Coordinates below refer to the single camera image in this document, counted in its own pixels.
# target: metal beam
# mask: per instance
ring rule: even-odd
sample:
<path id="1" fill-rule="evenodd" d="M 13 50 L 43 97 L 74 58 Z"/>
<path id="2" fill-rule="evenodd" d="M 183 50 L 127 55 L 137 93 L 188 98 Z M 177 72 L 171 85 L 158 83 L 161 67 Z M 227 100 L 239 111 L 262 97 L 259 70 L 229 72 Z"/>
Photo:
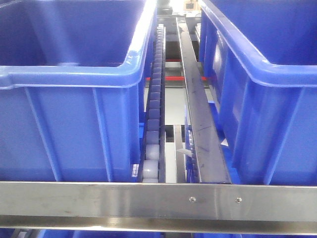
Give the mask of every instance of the metal beam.
<path id="1" fill-rule="evenodd" d="M 0 182 L 0 227 L 317 234 L 317 187 Z"/>
<path id="2" fill-rule="evenodd" d="M 176 23 L 199 182 L 231 183 L 185 18 Z"/>

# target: screw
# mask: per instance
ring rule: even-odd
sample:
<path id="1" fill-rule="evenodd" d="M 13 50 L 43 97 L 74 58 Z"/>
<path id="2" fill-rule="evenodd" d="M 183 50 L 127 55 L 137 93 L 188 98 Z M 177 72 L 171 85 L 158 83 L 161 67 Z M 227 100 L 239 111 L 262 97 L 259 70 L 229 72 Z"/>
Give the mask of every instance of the screw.
<path id="1" fill-rule="evenodd" d="M 190 201 L 190 202 L 196 202 L 196 198 L 195 198 L 195 197 L 190 197 L 190 198 L 189 198 L 189 201 Z"/>
<path id="2" fill-rule="evenodd" d="M 240 203 L 240 202 L 242 202 L 242 198 L 241 197 L 237 197 L 235 201 L 236 201 L 236 203 Z"/>

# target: blue storage crate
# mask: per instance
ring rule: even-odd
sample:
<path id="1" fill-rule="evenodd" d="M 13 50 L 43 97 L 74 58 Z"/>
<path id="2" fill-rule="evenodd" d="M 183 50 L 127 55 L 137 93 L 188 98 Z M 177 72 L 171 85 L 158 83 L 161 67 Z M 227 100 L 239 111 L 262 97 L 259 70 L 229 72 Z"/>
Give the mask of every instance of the blue storage crate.
<path id="1" fill-rule="evenodd" d="M 242 183 L 317 184 L 317 1 L 203 0 L 200 60 Z"/>
<path id="2" fill-rule="evenodd" d="M 160 238 L 160 233 L 42 230 L 37 238 Z"/>
<path id="3" fill-rule="evenodd" d="M 131 181 L 155 2 L 0 5 L 0 180 Z"/>

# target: bin rim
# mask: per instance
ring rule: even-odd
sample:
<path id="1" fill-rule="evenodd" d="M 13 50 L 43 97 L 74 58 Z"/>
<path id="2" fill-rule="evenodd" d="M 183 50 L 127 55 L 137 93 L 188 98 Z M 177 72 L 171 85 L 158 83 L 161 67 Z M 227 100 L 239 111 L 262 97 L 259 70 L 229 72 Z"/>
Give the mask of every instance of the bin rim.
<path id="1" fill-rule="evenodd" d="M 138 84 L 142 78 L 157 4 L 153 0 L 143 1 L 145 2 L 143 11 L 121 65 L 117 67 L 0 65 L 0 90 L 17 87 L 129 88 Z M 58 75 L 62 75 L 62 78 L 56 79 Z"/>
<path id="2" fill-rule="evenodd" d="M 317 65 L 270 63 L 210 0 L 199 2 L 253 82 L 266 87 L 317 87 Z"/>

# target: red bar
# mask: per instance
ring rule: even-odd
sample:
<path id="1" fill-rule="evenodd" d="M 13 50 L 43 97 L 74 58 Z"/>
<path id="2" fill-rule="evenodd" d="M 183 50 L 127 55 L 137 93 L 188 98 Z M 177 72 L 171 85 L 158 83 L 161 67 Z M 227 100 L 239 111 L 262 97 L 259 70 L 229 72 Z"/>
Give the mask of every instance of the red bar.
<path id="1" fill-rule="evenodd" d="M 166 62 L 180 62 L 180 59 L 166 59 Z"/>

